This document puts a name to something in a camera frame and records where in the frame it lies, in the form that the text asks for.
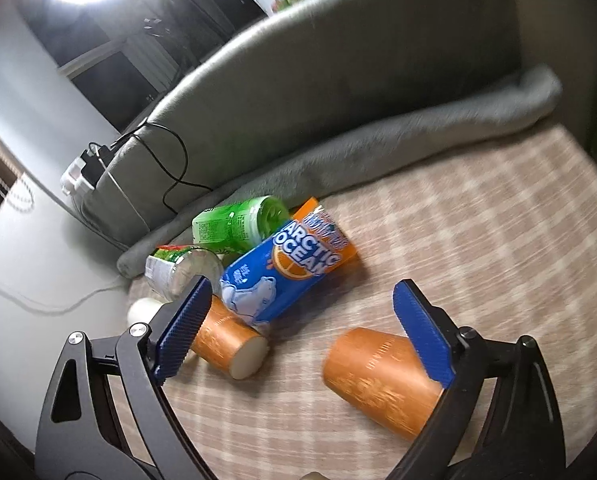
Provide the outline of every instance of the green bottle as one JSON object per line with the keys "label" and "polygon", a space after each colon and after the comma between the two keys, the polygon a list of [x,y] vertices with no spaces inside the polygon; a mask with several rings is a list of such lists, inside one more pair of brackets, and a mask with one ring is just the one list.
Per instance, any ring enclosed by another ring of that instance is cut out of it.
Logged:
{"label": "green bottle", "polygon": [[192,220],[194,244],[214,253],[246,253],[290,219],[275,196],[206,209]]}

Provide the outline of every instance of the orange cup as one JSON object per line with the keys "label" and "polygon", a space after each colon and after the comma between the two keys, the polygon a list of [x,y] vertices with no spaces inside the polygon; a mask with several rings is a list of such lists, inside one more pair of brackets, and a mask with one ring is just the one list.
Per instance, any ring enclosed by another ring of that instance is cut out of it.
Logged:
{"label": "orange cup", "polygon": [[269,350],[267,339],[242,322],[216,296],[192,350],[234,379],[255,373]]}
{"label": "orange cup", "polygon": [[443,393],[408,338],[367,328],[335,341],[323,365],[323,382],[381,426],[412,440]]}

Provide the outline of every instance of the black cable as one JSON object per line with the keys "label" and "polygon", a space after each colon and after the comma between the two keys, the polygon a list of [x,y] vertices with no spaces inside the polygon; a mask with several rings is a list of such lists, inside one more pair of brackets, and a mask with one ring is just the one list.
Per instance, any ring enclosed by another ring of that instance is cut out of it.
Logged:
{"label": "black cable", "polygon": [[[139,131],[143,126],[153,126],[155,128],[161,128],[162,130],[165,130],[166,132],[172,134],[173,136],[176,137],[176,139],[179,141],[179,144],[181,144],[181,148],[182,148],[182,152],[183,152],[183,156],[185,158],[185,164],[184,167],[182,169],[181,172],[181,176],[176,177],[174,176],[164,165],[163,163],[160,161],[160,159],[156,156],[156,153],[154,153],[152,151],[152,149],[147,145],[147,142],[145,142],[145,140],[141,139],[136,132]],[[185,176],[185,173],[187,173],[187,169],[189,167],[189,163],[190,163],[190,157],[189,154],[187,152],[187,148],[185,147],[185,143],[183,142],[183,140],[181,139],[181,136],[179,134],[177,134],[175,131],[169,129],[167,126],[163,126],[163,124],[158,124],[158,123],[151,123],[147,120],[142,121],[136,128],[134,128],[134,130],[132,130],[131,132],[128,132],[126,134],[123,134],[122,136],[120,136],[117,140],[115,140],[114,142],[112,142],[110,148],[114,149],[115,146],[117,146],[119,143],[122,142],[127,142],[128,139],[130,139],[130,137],[133,137],[134,139],[136,139],[139,143],[141,143],[143,145],[143,147],[149,152],[149,154],[152,156],[152,158],[154,159],[154,161],[158,164],[159,168],[161,168],[161,170],[163,170],[163,173],[165,173],[168,177],[170,177],[174,183],[167,188],[167,190],[163,193],[163,196],[161,198],[161,202],[163,203],[163,205],[168,208],[172,213],[174,213],[175,215],[178,214],[178,211],[176,209],[174,209],[172,206],[170,206],[166,201],[165,198],[167,197],[167,195],[178,185],[178,184],[183,184],[185,186],[191,186],[191,187],[200,187],[202,189],[206,189],[208,191],[214,191],[211,187],[209,186],[205,186],[205,184],[197,184],[195,182],[188,182],[186,180],[183,180],[182,178]]]}

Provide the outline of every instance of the checkered tablecloth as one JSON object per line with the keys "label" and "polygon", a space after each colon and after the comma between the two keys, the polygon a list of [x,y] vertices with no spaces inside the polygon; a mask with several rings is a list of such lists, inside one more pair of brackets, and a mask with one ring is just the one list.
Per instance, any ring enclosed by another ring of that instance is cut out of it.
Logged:
{"label": "checkered tablecloth", "polygon": [[[358,247],[274,328],[261,371],[232,381],[191,360],[165,391],[220,480],[382,479],[409,443],[328,390],[335,339],[365,326],[403,333],[396,282],[413,278],[457,325],[539,342],[554,382],[569,460],[597,428],[597,169],[563,128],[481,144],[323,204]],[[138,280],[132,299],[145,296]],[[492,384],[466,436],[473,445]],[[120,409],[127,423],[127,407]],[[139,456],[138,434],[128,438]]]}

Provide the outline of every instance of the blue gripper pad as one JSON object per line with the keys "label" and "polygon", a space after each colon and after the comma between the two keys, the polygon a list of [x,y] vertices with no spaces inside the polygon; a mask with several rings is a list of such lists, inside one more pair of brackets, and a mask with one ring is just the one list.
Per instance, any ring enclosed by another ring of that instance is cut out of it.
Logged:
{"label": "blue gripper pad", "polygon": [[407,282],[398,282],[392,294],[394,312],[407,332],[428,376],[444,388],[454,379],[450,345]]}
{"label": "blue gripper pad", "polygon": [[159,386],[168,377],[174,377],[178,373],[192,341],[210,311],[211,301],[212,286],[210,280],[203,277],[182,301],[178,314],[156,344],[153,374]]}

